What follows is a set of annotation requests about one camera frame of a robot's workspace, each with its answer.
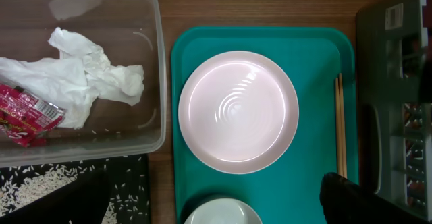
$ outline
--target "chopsticks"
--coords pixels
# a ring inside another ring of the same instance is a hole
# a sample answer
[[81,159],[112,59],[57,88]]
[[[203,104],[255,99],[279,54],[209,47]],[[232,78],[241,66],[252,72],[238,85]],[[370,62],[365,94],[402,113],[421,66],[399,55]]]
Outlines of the chopsticks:
[[337,135],[337,173],[347,178],[346,169],[346,141],[345,141],[345,113],[344,113],[344,90],[342,86],[342,74],[335,79],[335,101],[336,101],[336,135]]

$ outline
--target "barcode label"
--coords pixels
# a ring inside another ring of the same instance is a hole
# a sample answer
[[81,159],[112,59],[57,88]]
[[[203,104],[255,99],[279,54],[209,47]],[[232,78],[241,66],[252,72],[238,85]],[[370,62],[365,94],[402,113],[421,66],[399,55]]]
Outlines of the barcode label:
[[385,10],[385,29],[402,27],[404,21],[404,4],[397,4]]
[[56,120],[60,116],[52,106],[42,100],[38,100],[34,108],[52,120]]

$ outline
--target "clear plastic bin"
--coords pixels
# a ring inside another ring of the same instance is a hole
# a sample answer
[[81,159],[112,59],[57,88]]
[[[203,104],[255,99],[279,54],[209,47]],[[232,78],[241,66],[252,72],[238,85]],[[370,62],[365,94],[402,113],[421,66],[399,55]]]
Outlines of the clear plastic bin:
[[0,57],[59,58],[47,41],[60,27],[101,45],[113,65],[144,67],[137,105],[97,99],[82,129],[57,128],[43,147],[23,148],[1,135],[0,167],[133,155],[163,144],[166,69],[157,0],[0,0],[0,14]]

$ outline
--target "snack packet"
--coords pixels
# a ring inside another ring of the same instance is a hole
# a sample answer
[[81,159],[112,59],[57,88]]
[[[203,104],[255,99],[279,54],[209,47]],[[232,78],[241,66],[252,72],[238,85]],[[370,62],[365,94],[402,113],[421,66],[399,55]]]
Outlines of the snack packet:
[[24,147],[44,145],[43,134],[57,127],[65,111],[0,77],[0,130]]

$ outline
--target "pink plate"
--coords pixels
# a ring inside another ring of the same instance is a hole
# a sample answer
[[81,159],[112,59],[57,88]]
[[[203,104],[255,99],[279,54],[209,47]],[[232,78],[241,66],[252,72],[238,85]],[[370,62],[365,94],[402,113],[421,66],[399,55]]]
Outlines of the pink plate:
[[225,173],[252,173],[290,146],[298,100],[290,79],[272,60],[232,51],[192,73],[178,114],[186,144],[203,163]]

